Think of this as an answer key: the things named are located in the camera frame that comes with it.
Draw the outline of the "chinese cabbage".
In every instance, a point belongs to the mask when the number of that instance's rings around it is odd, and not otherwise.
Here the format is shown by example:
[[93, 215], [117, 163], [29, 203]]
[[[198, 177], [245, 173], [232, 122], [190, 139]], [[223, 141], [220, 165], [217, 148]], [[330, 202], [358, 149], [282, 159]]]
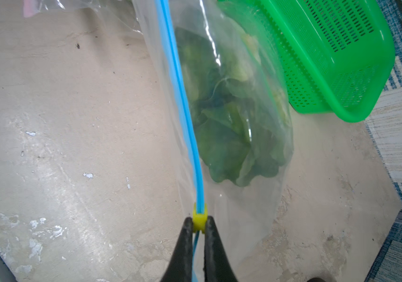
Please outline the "chinese cabbage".
[[175, 30], [199, 155], [210, 177], [245, 187], [287, 162], [287, 132], [269, 88], [242, 48]]

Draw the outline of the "pink-zip clear bag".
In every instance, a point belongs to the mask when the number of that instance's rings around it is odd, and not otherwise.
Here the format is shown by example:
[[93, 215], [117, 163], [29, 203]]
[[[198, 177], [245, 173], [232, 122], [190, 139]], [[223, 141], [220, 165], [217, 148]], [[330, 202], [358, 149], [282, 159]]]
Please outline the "pink-zip clear bag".
[[28, 0], [23, 2], [23, 15], [30, 18], [45, 12], [82, 12], [95, 16], [105, 27], [120, 33], [140, 35], [141, 29], [132, 1], [117, 0]]

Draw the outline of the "green plastic basket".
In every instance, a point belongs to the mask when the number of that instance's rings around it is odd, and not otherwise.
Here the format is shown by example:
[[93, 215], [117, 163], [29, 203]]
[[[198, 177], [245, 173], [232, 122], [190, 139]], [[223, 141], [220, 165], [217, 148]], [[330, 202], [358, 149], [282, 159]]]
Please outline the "green plastic basket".
[[375, 107], [395, 61], [376, 1], [219, 1], [247, 32], [278, 53], [291, 106], [350, 123]]

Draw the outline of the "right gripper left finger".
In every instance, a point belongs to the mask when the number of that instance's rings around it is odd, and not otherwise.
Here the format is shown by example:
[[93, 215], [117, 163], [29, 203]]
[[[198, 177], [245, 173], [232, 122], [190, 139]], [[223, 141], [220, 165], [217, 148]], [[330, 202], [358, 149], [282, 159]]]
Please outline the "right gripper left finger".
[[193, 266], [193, 220], [185, 218], [161, 282], [191, 282]]

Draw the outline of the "blue-zip clear bag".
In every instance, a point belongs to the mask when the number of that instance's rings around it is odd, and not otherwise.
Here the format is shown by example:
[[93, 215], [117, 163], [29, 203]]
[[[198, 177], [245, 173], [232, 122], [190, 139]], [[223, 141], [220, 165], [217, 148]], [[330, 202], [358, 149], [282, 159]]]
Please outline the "blue-zip clear bag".
[[170, 112], [183, 227], [165, 282], [233, 282], [273, 227], [293, 128], [257, 1], [134, 1]]

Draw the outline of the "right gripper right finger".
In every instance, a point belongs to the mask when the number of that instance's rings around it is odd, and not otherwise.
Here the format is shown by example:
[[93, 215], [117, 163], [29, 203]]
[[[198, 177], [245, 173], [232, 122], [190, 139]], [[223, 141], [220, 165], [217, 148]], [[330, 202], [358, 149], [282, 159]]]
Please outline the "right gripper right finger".
[[207, 217], [204, 237], [204, 280], [206, 282], [238, 282], [212, 216]]

